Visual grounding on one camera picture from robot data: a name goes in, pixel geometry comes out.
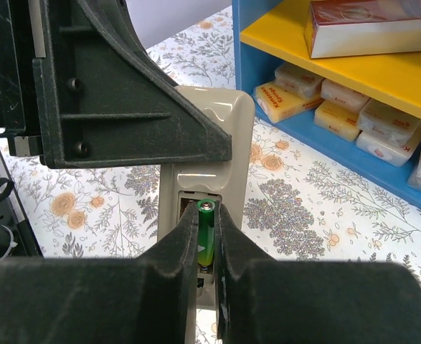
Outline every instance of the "green battery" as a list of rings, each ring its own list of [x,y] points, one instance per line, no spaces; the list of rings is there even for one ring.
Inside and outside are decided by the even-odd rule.
[[[202,267],[213,263],[214,254],[214,214],[215,202],[211,199],[202,199],[197,202],[199,210],[199,237],[197,246],[197,262]]]

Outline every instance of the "wall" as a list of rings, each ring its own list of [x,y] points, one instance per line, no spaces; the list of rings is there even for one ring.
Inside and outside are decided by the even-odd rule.
[[[231,0],[127,0],[136,33],[145,48],[231,5]]]

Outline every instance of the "orange flower print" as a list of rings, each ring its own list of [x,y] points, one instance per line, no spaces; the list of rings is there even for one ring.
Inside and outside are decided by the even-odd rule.
[[[56,216],[64,216],[73,210],[75,204],[76,199],[73,193],[62,193],[52,201],[51,211]]]
[[[105,203],[105,199],[101,196],[93,197],[90,205],[94,208],[100,208]]]
[[[275,144],[275,147],[284,151],[285,149],[288,149],[288,147],[290,147],[290,143],[288,143],[287,141],[280,140]]]
[[[252,143],[250,147],[250,162],[254,163],[257,160],[260,160],[261,157],[261,147],[256,143]]]
[[[332,247],[335,247],[339,242],[340,242],[340,238],[338,234],[333,233],[333,230],[323,230],[324,234],[326,235],[324,237],[324,239],[328,242],[328,244],[326,245],[326,248],[331,251]]]
[[[271,156],[262,156],[260,160],[263,167],[269,171],[276,171],[283,167],[282,159],[275,154],[272,154]]]
[[[377,248],[377,249],[381,249],[382,243],[381,243],[379,240],[374,240],[374,239],[372,239],[372,241],[373,241],[373,246],[374,246],[375,248]]]
[[[361,233],[356,230],[356,226],[355,226],[355,223],[354,222],[352,222],[352,226],[353,226],[353,228],[352,227],[349,227],[347,229],[347,233],[350,234],[350,235],[352,235],[352,236],[354,236],[354,237],[356,237],[358,239],[359,238],[359,234],[361,234]]]
[[[81,211],[73,211],[68,216],[68,226],[71,229],[78,229],[81,226],[84,226],[86,222],[86,215]]]
[[[199,26],[201,27],[201,29],[208,30],[213,27],[213,24],[210,21],[201,21],[199,23]]]
[[[330,244],[330,246],[336,246],[336,244],[339,243],[339,236],[337,236],[336,234],[332,234],[328,243]]]

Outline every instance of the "beige plastic housing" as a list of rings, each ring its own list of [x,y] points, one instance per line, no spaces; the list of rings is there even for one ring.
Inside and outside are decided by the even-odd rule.
[[[190,86],[178,86],[176,89],[232,136],[232,160],[223,163],[161,166],[158,240],[164,238],[176,226],[182,198],[221,201],[227,207],[236,226],[240,228],[255,104],[252,98],[242,91]],[[198,278],[204,280],[204,286],[197,290],[197,307],[214,310],[214,275],[198,270]]]

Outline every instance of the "blue shelf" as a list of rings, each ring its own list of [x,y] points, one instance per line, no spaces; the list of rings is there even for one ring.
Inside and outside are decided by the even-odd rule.
[[[272,124],[258,105],[256,114]],[[313,110],[306,111],[272,125],[421,209],[421,192],[407,185],[419,152],[402,167],[394,167],[358,149],[355,142],[347,142],[313,124],[313,114]]]
[[[281,1],[232,1],[236,87],[238,90],[252,94],[255,87],[274,78],[274,69],[283,62],[267,52],[240,41],[242,30]],[[268,117],[258,106],[257,116],[270,123]],[[302,113],[274,124],[274,126],[421,209],[421,192],[407,185],[407,180],[416,164],[416,155],[401,168],[391,166],[359,150],[355,143],[348,143],[327,130],[314,125],[313,111]]]

